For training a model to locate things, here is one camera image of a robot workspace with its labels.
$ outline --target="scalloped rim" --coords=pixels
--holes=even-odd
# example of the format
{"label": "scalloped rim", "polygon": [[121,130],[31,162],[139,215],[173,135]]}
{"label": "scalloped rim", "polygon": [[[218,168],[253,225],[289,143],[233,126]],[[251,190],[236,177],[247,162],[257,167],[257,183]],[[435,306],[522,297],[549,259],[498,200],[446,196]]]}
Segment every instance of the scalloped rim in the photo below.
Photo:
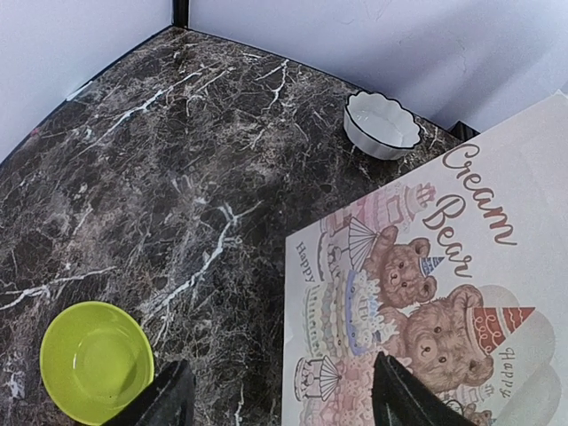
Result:
{"label": "scalloped rim", "polygon": [[[358,95],[360,95],[361,93],[366,93],[367,95],[380,95],[383,98],[385,98],[387,101],[390,102],[396,102],[398,107],[404,111],[405,113],[410,114],[410,117],[412,118],[412,123],[414,124],[414,126],[416,126],[416,129],[418,129],[417,131],[417,136],[418,136],[418,142],[416,142],[414,145],[410,146],[410,147],[404,147],[404,146],[394,146],[394,145],[389,145],[386,142],[382,142],[379,139],[375,138],[373,135],[367,133],[366,131],[364,131],[363,129],[360,128],[360,126],[357,124],[357,122],[353,119],[353,116],[351,115],[351,111],[349,110],[349,104],[351,103],[351,98],[356,98]],[[345,101],[345,112],[347,113],[347,115],[349,116],[349,119],[351,120],[351,122],[353,123],[353,125],[359,129],[359,131],[361,133],[366,134],[367,136],[369,136],[373,141],[375,141],[378,144],[387,146],[388,148],[392,148],[392,149],[398,149],[400,151],[411,151],[413,149],[416,148],[417,145],[419,145],[422,142],[422,139],[420,138],[420,126],[418,125],[418,123],[416,122],[416,119],[414,118],[414,115],[407,110],[406,108],[404,108],[402,105],[400,105],[400,102],[398,102],[396,99],[391,99],[391,98],[387,98],[386,96],[384,96],[382,93],[378,92],[378,91],[374,91],[374,92],[368,92],[368,91],[358,91],[357,93],[353,93],[351,95],[349,95],[349,97],[347,98],[347,100]]]}

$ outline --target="bowl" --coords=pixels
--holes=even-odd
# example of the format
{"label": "bowl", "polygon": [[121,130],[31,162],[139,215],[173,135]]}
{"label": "bowl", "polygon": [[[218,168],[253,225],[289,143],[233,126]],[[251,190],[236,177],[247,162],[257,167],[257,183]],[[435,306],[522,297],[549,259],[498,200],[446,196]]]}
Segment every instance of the bowl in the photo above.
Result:
{"label": "bowl", "polygon": [[381,93],[350,95],[343,128],[353,145],[380,160],[397,160],[420,143],[414,116]]}
{"label": "bowl", "polygon": [[47,328],[40,349],[43,384],[72,419],[99,425],[154,379],[152,349],[125,311],[102,302],[74,304]]}

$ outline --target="black pole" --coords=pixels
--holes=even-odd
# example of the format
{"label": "black pole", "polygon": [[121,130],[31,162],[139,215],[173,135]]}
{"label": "black pole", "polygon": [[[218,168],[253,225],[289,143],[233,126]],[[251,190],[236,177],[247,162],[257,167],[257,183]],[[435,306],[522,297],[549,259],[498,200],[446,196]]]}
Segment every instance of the black pole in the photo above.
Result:
{"label": "black pole", "polygon": [[174,27],[189,28],[189,2],[191,0],[173,0],[174,2]]}

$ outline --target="bowl rim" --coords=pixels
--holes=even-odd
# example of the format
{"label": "bowl rim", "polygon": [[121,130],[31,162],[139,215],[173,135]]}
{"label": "bowl rim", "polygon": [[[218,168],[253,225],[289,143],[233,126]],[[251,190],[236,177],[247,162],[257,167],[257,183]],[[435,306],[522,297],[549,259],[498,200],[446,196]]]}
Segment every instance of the bowl rim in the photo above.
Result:
{"label": "bowl rim", "polygon": [[[356,98],[356,97],[357,97],[358,95],[360,95],[361,93],[365,93],[365,94],[367,94],[367,95],[369,95],[369,96],[371,96],[371,95],[380,95],[380,96],[382,96],[383,98],[385,98],[387,101],[396,102],[397,105],[398,105],[398,107],[399,107],[401,110],[405,111],[406,113],[409,113],[410,116],[412,117],[412,123],[413,123],[414,126],[416,126],[416,128],[418,129],[418,132],[417,132],[417,134],[418,134],[418,142],[416,142],[414,145],[409,146],[409,147],[406,147],[406,146],[394,146],[394,145],[387,144],[386,142],[382,142],[381,140],[375,138],[373,135],[371,135],[371,134],[367,133],[366,131],[364,131],[363,129],[361,129],[361,127],[360,127],[360,126],[357,124],[357,122],[353,119],[353,116],[351,115],[351,111],[349,110],[349,104],[350,104],[350,102],[351,102],[351,98]],[[364,90],[361,89],[361,90],[357,91],[357,93],[352,93],[351,95],[349,95],[349,96],[347,97],[347,100],[345,101],[345,107],[344,107],[344,108],[345,108],[345,112],[346,112],[347,115],[349,116],[349,120],[353,123],[353,125],[354,125],[361,133],[367,135],[369,138],[371,138],[374,142],[376,142],[376,143],[378,143],[378,144],[387,146],[388,148],[391,148],[391,149],[398,149],[398,150],[400,150],[400,151],[411,151],[411,150],[415,149],[417,145],[420,145],[421,142],[422,142],[422,138],[420,137],[421,128],[420,128],[420,126],[418,125],[418,123],[416,122],[416,117],[414,116],[414,114],[412,113],[412,111],[410,111],[409,109],[406,109],[406,108],[404,108],[402,105],[400,105],[400,102],[398,102],[398,100],[388,98],[388,97],[384,96],[384,95],[383,95],[381,92],[379,92],[379,91],[370,92],[370,91],[364,91]]]}
{"label": "bowl rim", "polygon": [[149,359],[150,359],[150,372],[149,372],[150,373],[150,382],[149,383],[151,383],[154,380],[154,373],[155,373],[155,371],[154,371],[154,353],[152,351],[152,345],[150,344],[150,341],[148,340],[148,336],[146,335],[146,333],[144,332],[142,327],[130,316],[130,314],[128,314],[125,310],[119,308],[118,306],[116,306],[114,304],[108,304],[107,302],[100,302],[100,301],[97,301],[97,300],[88,300],[88,301],[84,301],[84,302],[79,302],[77,304],[72,304],[72,305],[68,306],[67,308],[65,308],[63,311],[58,313],[57,316],[50,322],[50,325],[47,326],[45,333],[43,333],[42,344],[41,344],[40,350],[39,350],[39,371],[40,371],[40,376],[42,377],[43,386],[45,387],[45,390],[47,391],[47,394],[50,396],[53,403],[65,415],[67,415],[71,419],[75,420],[76,422],[80,422],[80,423],[86,424],[88,426],[98,426],[100,423],[93,422],[91,420],[86,420],[86,419],[80,418],[80,417],[78,417],[74,414],[70,414],[66,410],[66,408],[64,408],[61,405],[61,403],[60,403],[61,401],[59,401],[58,398],[53,397],[53,393],[52,393],[53,388],[48,383],[48,381],[45,380],[45,377],[44,377],[44,374],[43,374],[43,358],[45,356],[45,354],[44,354],[45,342],[47,340],[48,334],[50,334],[50,332],[52,332],[52,330],[53,330],[53,328],[52,328],[53,325],[58,321],[58,319],[60,320],[65,313],[69,313],[70,311],[80,309],[80,308],[82,308],[86,305],[89,305],[89,306],[93,306],[93,305],[104,306],[107,309],[110,309],[112,311],[117,312],[118,314],[123,316],[128,322],[132,323],[134,328],[141,334],[142,340],[144,342],[144,348],[145,348],[146,353],[148,354]]}

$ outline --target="red party hat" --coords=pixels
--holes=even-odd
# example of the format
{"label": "red party hat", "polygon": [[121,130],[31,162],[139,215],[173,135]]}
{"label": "red party hat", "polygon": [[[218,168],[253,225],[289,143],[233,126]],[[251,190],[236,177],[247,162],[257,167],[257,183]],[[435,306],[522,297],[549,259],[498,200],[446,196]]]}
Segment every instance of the red party hat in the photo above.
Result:
{"label": "red party hat", "polygon": [[469,339],[489,355],[533,312],[534,308],[470,308],[467,312]]}

